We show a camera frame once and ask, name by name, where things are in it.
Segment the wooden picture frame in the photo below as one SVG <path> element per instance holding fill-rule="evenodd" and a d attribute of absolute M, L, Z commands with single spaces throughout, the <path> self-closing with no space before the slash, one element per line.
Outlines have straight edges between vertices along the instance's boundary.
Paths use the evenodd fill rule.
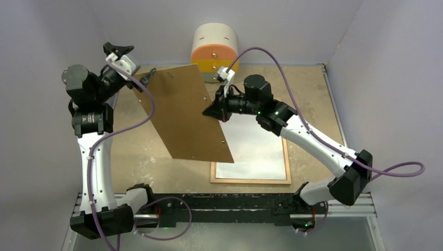
<path fill-rule="evenodd" d="M 234 163 L 211 163 L 210 180 L 214 184 L 290 185 L 287 141 L 278 139 L 270 149 L 258 155 L 240 154 Z"/>

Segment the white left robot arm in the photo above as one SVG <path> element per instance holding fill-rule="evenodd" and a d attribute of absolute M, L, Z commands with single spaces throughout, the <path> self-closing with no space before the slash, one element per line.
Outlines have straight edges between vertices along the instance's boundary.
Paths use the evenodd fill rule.
<path fill-rule="evenodd" d="M 134 77 L 140 66 L 131 57 L 132 45 L 106 42 L 106 64 L 99 74 L 83 65 L 67 67 L 61 76 L 70 101 L 72 128 L 81 153 L 83 191 L 79 213 L 70 219 L 71 229 L 89 239 L 120 235 L 134 228 L 135 214 L 154 211 L 156 200 L 148 185 L 131 186 L 116 198 L 111 177 L 114 110 L 109 99 L 123 87 L 141 92 L 146 85 Z"/>

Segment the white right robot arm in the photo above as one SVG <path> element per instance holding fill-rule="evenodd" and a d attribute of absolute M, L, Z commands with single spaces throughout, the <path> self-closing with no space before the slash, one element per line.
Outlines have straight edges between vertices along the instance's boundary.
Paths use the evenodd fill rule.
<path fill-rule="evenodd" d="M 203 115 L 227 122 L 235 113 L 252 115 L 264 130 L 297 144 L 319 160 L 332 173 L 330 179 L 317 183 L 305 182 L 294 194 L 294 208 L 301 213 L 313 205 L 335 199 L 352 206 L 371 180 L 373 156 L 340 145 L 302 120 L 301 114 L 283 101 L 274 98 L 271 84 L 259 74 L 243 81 L 244 91 L 234 93 L 236 86 L 226 74 L 218 74 L 220 87 L 215 99 Z"/>

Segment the brown hardboard backing board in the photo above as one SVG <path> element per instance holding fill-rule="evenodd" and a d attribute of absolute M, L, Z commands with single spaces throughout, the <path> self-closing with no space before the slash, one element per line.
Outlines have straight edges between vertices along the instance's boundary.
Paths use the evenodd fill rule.
<path fill-rule="evenodd" d="M 147 89 L 152 100 L 134 93 L 173 159 L 234 162 L 219 121 L 202 115 L 212 101 L 196 64 L 157 67 Z"/>

